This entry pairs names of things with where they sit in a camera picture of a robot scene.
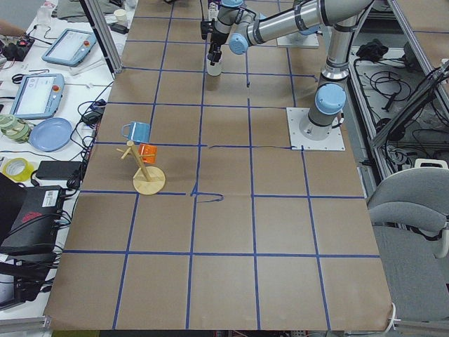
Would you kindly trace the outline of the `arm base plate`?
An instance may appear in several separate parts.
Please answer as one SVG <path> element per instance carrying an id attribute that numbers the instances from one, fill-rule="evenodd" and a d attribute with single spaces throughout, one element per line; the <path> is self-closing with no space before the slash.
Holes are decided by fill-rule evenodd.
<path id="1" fill-rule="evenodd" d="M 278 47 L 284 48 L 315 49 L 319 47 L 319 40 L 315 32 L 311 34 L 302 34 L 301 32 L 288 34 L 278 37 L 276 43 Z"/>
<path id="2" fill-rule="evenodd" d="M 337 118 L 329 126 L 317 126 L 309 120 L 309 108 L 287 107 L 290 147 L 293 150 L 345 151 Z"/>

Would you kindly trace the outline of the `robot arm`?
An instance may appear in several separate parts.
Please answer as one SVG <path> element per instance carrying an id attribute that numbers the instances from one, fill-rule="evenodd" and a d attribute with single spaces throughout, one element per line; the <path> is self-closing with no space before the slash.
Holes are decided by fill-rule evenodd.
<path id="1" fill-rule="evenodd" d="M 282 48 L 310 49 L 311 38 L 319 32 L 327 34 L 328 48 L 318 87 L 335 84 L 344 88 L 351 43 L 372 5 L 371 1 L 294 1 L 290 9 L 265 17 L 244 1 L 221 1 L 216 17 L 201 23 L 202 36 L 210 39 L 206 88 L 220 92 L 224 45 L 235 55 L 269 41 Z"/>

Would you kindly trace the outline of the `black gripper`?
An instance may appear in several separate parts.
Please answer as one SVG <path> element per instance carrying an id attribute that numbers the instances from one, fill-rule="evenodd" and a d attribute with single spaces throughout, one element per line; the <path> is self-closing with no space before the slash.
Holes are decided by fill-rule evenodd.
<path id="1" fill-rule="evenodd" d="M 228 33 L 222 33 L 217 30 L 216 24 L 217 21 L 215 20 L 202 20 L 200 22 L 201 38 L 205 41 L 208 35 L 210 35 L 207 59 L 212 66 L 215 66 L 221 60 L 221 46 L 226 43 L 228 37 Z"/>

